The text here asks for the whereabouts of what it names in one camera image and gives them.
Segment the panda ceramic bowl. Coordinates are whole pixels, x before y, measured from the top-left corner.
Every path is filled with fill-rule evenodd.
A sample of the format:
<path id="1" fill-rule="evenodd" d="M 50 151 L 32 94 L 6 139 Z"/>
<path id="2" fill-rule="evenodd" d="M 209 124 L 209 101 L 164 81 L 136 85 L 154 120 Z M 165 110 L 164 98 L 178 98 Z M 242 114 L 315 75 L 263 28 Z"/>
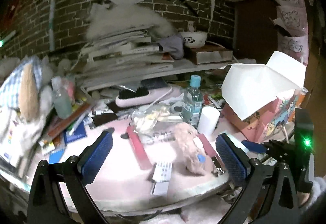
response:
<path id="1" fill-rule="evenodd" d="M 189 48 L 201 48 L 206 44 L 206 32 L 180 32 L 183 43 Z"/>

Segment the white fluffy fur item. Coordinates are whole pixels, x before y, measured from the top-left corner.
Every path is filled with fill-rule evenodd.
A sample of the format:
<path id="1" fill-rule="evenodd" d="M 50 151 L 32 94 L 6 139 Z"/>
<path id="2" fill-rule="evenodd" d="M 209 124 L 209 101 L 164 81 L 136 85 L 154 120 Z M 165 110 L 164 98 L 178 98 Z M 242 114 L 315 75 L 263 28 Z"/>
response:
<path id="1" fill-rule="evenodd" d="M 113 5 L 92 7 L 88 20 L 86 39 L 92 41 L 105 35 L 130 28 L 149 26 L 157 38 L 166 38 L 177 33 L 171 22 L 159 13 L 139 5 Z"/>

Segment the white pen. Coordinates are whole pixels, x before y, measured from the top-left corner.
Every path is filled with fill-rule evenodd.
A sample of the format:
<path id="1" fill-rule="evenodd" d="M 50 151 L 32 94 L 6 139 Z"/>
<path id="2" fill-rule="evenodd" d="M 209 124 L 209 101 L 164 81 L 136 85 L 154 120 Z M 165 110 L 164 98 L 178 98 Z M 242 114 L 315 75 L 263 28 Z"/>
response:
<path id="1" fill-rule="evenodd" d="M 89 110 L 86 110 L 74 123 L 72 129 L 70 130 L 70 132 L 68 133 L 69 136 L 71 136 L 76 129 L 78 128 L 78 126 L 83 122 L 83 119 L 88 115 Z"/>

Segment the white cylinder cup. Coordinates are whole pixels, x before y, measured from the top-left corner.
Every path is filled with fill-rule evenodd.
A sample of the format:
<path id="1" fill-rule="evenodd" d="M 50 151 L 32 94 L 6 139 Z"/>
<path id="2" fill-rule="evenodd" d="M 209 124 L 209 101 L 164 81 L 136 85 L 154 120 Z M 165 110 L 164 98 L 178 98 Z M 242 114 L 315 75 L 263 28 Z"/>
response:
<path id="1" fill-rule="evenodd" d="M 210 136 L 216 129 L 220 117 L 220 111 L 212 106 L 205 106 L 202 109 L 197 131 L 205 136 Z"/>

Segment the grey purple cloth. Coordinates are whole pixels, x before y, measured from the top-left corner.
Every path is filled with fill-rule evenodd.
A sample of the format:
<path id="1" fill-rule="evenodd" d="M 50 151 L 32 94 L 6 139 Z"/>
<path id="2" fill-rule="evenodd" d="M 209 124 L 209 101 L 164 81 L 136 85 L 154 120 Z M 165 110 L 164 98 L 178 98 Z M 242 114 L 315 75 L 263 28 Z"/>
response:
<path id="1" fill-rule="evenodd" d="M 183 37 L 180 34 L 160 39 L 158 45 L 162 53 L 169 53 L 174 59 L 180 60 L 184 56 Z"/>

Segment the clear bottle green liquid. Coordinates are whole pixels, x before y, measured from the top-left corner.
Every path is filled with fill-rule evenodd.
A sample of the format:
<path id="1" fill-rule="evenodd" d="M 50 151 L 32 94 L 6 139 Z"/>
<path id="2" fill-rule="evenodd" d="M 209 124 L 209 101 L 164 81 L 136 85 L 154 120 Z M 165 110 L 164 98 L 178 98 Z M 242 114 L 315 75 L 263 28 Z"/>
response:
<path id="1" fill-rule="evenodd" d="M 66 119 L 72 114 L 72 104 L 67 90 L 62 84 L 60 77 L 54 77 L 51 80 L 54 92 L 54 108 L 61 119 Z"/>

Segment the white label card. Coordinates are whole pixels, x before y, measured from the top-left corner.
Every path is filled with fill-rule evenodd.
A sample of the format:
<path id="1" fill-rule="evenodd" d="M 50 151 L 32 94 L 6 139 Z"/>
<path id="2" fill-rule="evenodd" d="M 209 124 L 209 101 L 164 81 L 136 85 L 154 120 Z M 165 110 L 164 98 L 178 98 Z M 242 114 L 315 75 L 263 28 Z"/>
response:
<path id="1" fill-rule="evenodd" d="M 154 173 L 152 175 L 152 195 L 166 196 L 172 174 L 172 163 L 158 162 L 155 165 Z"/>

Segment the dark brown card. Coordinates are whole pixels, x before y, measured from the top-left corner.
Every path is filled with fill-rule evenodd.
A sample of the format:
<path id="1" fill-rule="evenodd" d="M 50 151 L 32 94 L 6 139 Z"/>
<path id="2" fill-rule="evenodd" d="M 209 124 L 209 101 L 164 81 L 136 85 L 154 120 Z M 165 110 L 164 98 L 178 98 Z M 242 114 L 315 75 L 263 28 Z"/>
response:
<path id="1" fill-rule="evenodd" d="M 115 113 L 103 113 L 92 117 L 95 127 L 117 120 L 118 116 Z"/>

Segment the pink fluffy plush item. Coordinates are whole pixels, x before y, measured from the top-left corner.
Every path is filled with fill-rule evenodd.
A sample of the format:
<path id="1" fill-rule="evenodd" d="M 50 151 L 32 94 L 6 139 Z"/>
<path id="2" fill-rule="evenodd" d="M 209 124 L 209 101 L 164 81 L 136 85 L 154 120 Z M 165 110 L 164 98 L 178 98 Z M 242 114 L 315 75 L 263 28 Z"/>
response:
<path id="1" fill-rule="evenodd" d="M 206 175 L 214 172 L 213 161 L 206 154 L 197 130 L 185 122 L 174 127 L 174 138 L 182 153 L 185 167 L 193 174 Z"/>

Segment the red ruler strip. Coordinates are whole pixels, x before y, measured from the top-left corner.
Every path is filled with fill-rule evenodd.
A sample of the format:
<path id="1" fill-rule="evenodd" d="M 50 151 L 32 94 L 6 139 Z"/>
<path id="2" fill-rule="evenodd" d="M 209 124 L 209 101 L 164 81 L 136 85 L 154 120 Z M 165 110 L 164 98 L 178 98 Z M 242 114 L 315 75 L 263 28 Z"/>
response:
<path id="1" fill-rule="evenodd" d="M 152 168 L 152 164 L 146 154 L 143 144 L 134 130 L 134 126 L 129 125 L 127 127 L 127 134 L 129 136 L 129 141 L 133 149 L 135 158 L 139 164 L 141 170 L 149 170 Z"/>

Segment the clear plastic wrap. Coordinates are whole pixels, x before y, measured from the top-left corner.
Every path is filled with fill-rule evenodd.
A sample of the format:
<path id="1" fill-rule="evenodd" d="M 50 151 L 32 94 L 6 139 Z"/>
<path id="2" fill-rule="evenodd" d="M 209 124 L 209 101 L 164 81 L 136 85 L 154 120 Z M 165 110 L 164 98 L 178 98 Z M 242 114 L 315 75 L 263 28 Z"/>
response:
<path id="1" fill-rule="evenodd" d="M 182 117 L 177 113 L 170 113 L 166 107 L 147 109 L 131 114 L 131 123 L 138 133 L 150 134 L 158 123 L 181 123 Z"/>

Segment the pink cartoon desk mat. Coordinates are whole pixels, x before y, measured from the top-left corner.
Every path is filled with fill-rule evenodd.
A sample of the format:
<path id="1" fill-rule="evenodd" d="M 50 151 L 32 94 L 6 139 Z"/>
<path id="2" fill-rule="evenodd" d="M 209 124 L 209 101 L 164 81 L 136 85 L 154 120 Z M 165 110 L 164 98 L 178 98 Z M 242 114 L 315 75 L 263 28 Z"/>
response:
<path id="1" fill-rule="evenodd" d="M 87 190 L 104 215 L 135 216 L 151 214 L 157 210 L 170 211 L 219 193 L 229 186 L 228 174 L 197 176 L 183 164 L 182 152 L 176 141 L 155 142 L 144 149 L 151 164 L 172 163 L 172 174 L 167 194 L 152 194 L 152 169 L 142 170 L 128 139 L 122 139 L 129 120 L 115 120 L 93 130 L 86 128 L 87 137 L 67 145 L 63 153 L 57 152 L 60 161 L 80 155 L 93 144 L 105 128 L 113 127 L 113 148 L 101 166 L 94 182 Z"/>

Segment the white shelf board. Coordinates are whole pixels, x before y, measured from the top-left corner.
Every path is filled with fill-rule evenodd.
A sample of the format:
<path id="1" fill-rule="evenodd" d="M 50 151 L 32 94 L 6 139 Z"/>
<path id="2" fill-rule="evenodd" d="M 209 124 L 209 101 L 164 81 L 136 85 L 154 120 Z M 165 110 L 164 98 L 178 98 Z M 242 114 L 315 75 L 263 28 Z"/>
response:
<path id="1" fill-rule="evenodd" d="M 121 70 L 114 73 L 105 73 L 94 77 L 87 77 L 78 79 L 78 86 L 85 92 L 94 91 L 98 89 L 108 88 L 111 86 L 129 83 L 138 80 L 152 79 L 158 77 L 165 77 L 176 74 L 192 73 L 197 71 L 215 70 L 224 68 L 229 64 L 234 63 L 254 63 L 253 59 L 240 59 L 228 62 L 210 63 L 195 65 L 187 59 L 177 60 L 170 64 L 157 64 L 141 67 L 139 69 L 131 68 Z"/>

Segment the clear bottle blue cap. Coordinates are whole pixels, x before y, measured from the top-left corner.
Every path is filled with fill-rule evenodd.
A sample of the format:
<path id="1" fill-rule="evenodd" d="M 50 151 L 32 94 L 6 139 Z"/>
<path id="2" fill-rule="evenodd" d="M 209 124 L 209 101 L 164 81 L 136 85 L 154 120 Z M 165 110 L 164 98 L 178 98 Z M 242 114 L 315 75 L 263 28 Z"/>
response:
<path id="1" fill-rule="evenodd" d="M 189 86 L 184 92 L 182 118 L 183 120 L 197 127 L 203 105 L 203 94 L 200 92 L 201 77 L 191 75 Z"/>

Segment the orange brown snack stick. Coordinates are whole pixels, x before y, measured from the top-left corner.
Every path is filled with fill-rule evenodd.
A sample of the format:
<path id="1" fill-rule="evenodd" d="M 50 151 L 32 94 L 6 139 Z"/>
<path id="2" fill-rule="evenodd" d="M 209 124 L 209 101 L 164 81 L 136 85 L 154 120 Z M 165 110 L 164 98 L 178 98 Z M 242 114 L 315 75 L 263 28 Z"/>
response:
<path id="1" fill-rule="evenodd" d="M 91 104 L 85 102 L 76 111 L 74 111 L 68 118 L 59 120 L 52 128 L 47 132 L 47 136 L 50 141 L 56 138 L 61 132 L 63 132 L 70 124 L 76 121 L 83 113 L 91 108 Z"/>

